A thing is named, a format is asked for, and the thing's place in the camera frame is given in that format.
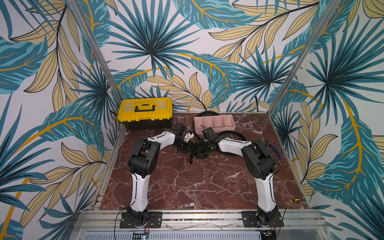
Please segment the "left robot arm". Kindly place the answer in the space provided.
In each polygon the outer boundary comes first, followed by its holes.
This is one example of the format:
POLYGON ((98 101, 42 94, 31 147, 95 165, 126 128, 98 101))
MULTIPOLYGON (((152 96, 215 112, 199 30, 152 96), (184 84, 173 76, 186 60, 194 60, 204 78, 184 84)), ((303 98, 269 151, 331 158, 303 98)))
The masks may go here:
POLYGON ((186 130, 182 124, 175 124, 170 130, 165 130, 153 137, 140 137, 131 152, 128 166, 132 174, 133 188, 130 205, 127 207, 128 216, 137 222, 143 222, 148 217, 148 190, 150 177, 156 169, 160 150, 174 146, 181 148, 191 142, 194 134, 186 130))

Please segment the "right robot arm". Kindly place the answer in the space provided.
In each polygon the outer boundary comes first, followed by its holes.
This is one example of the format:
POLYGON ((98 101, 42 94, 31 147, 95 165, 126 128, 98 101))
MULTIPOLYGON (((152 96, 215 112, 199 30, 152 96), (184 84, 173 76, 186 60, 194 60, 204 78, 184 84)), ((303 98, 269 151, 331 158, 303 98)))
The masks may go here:
POLYGON ((203 130, 203 136, 212 149, 243 157, 249 173, 256 181, 258 213, 269 219, 275 216, 278 213, 273 186, 276 160, 265 144, 260 140, 241 141, 224 138, 216 134, 212 128, 203 130))

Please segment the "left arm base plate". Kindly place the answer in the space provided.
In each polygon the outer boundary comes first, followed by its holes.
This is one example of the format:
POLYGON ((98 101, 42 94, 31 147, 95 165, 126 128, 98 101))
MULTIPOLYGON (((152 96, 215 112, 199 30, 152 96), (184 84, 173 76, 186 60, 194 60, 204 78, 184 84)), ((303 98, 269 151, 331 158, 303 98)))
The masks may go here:
POLYGON ((162 225, 162 212, 122 213, 121 229, 145 228, 159 229, 162 225))

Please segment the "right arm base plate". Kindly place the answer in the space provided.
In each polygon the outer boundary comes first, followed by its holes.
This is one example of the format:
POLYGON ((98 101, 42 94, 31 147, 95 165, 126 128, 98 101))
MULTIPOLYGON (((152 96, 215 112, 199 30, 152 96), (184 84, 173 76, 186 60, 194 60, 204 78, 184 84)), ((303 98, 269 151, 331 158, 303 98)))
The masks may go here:
POLYGON ((245 228, 267 228, 283 227, 283 217, 279 211, 273 210, 269 213, 263 211, 243 211, 242 221, 245 228))

